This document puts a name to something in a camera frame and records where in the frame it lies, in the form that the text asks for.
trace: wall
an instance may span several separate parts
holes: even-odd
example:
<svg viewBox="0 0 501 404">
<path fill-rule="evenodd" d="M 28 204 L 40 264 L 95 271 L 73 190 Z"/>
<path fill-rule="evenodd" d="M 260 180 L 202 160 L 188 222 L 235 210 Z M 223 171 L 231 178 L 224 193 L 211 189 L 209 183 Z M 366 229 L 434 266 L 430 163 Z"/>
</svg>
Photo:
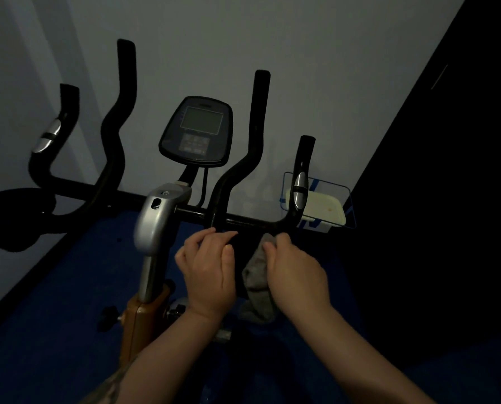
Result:
<svg viewBox="0 0 501 404">
<path fill-rule="evenodd" d="M 302 134 L 317 138 L 311 176 L 355 185 L 462 1 L 0 0 L 0 190 L 32 185 L 27 149 L 59 110 L 60 82 L 80 87 L 81 115 L 53 172 L 96 180 L 101 120 L 118 94 L 116 40 L 126 38 L 137 47 L 138 99 L 121 130 L 121 189 L 146 194 L 179 176 L 158 140 L 185 96 L 205 95 L 234 111 L 230 161 L 211 170 L 209 196 L 246 153 L 253 74 L 268 69 L 264 155 L 229 211 L 277 219 Z M 57 238 L 0 251 L 0 297 Z"/>
</svg>

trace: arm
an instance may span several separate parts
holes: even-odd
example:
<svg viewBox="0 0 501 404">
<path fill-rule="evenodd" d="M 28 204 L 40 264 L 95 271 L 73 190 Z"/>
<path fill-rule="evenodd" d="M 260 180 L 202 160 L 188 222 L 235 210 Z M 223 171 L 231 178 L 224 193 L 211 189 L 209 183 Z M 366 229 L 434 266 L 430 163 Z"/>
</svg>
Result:
<svg viewBox="0 0 501 404">
<path fill-rule="evenodd" d="M 434 403 L 334 310 L 327 275 L 314 258 L 287 234 L 264 250 L 274 301 L 354 402 Z"/>
<path fill-rule="evenodd" d="M 189 298 L 186 312 L 80 404 L 169 403 L 235 302 L 236 234 L 200 231 L 176 253 Z"/>
</svg>

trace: blue wire basket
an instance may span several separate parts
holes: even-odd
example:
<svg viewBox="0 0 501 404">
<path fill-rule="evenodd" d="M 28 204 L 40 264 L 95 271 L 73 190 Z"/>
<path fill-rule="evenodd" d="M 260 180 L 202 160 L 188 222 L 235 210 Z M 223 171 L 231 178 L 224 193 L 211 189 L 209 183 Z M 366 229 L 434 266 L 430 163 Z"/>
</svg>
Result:
<svg viewBox="0 0 501 404">
<path fill-rule="evenodd" d="M 281 204 L 281 209 L 284 211 L 287 211 L 284 188 L 289 187 L 293 175 L 294 174 L 292 172 L 286 171 L 282 178 L 280 204 Z M 299 223 L 300 228 L 303 228 L 305 224 L 308 224 L 308 226 L 310 226 L 311 228 L 316 228 L 322 222 L 326 222 L 333 227 L 345 227 L 350 229 L 355 229 L 357 227 L 357 221 L 355 219 L 355 211 L 353 210 L 353 200 L 351 196 L 351 190 L 347 186 L 344 186 L 342 184 L 327 182 L 325 180 L 320 180 L 314 177 L 308 177 L 308 184 L 309 184 L 308 187 L 309 191 L 328 194 L 330 196 L 337 198 L 340 201 L 344 211 L 344 215 L 346 216 L 346 223 L 344 225 L 338 225 L 338 223 L 336 222 L 321 220 L 311 215 L 303 214 L 304 217 L 313 219 L 313 221 L 301 220 L 301 222 Z"/>
</svg>

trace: gray sock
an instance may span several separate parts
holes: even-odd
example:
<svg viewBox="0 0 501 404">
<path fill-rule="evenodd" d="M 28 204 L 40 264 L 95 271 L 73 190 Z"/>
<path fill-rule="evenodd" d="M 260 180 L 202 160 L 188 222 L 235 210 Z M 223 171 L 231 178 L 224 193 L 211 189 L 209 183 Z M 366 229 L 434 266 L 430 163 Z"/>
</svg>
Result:
<svg viewBox="0 0 501 404">
<path fill-rule="evenodd" d="M 258 248 L 242 272 L 249 300 L 239 309 L 239 319 L 258 324 L 271 323 L 278 313 L 267 285 L 267 258 L 262 246 L 264 242 L 272 242 L 275 245 L 277 243 L 271 234 L 264 234 L 260 240 Z"/>
</svg>

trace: hand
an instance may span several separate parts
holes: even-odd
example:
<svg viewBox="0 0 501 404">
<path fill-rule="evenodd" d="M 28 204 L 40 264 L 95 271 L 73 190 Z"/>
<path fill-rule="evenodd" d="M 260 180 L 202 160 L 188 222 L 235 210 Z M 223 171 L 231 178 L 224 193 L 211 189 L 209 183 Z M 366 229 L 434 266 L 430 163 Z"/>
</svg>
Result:
<svg viewBox="0 0 501 404">
<path fill-rule="evenodd" d="M 234 249 L 227 245 L 236 234 L 205 229 L 187 238 L 176 253 L 176 264 L 187 285 L 187 311 L 219 324 L 236 299 Z"/>
<path fill-rule="evenodd" d="M 276 247 L 266 242 L 263 249 L 267 282 L 277 306 L 294 324 L 328 310 L 327 274 L 318 261 L 293 245 L 286 233 L 276 238 Z"/>
</svg>

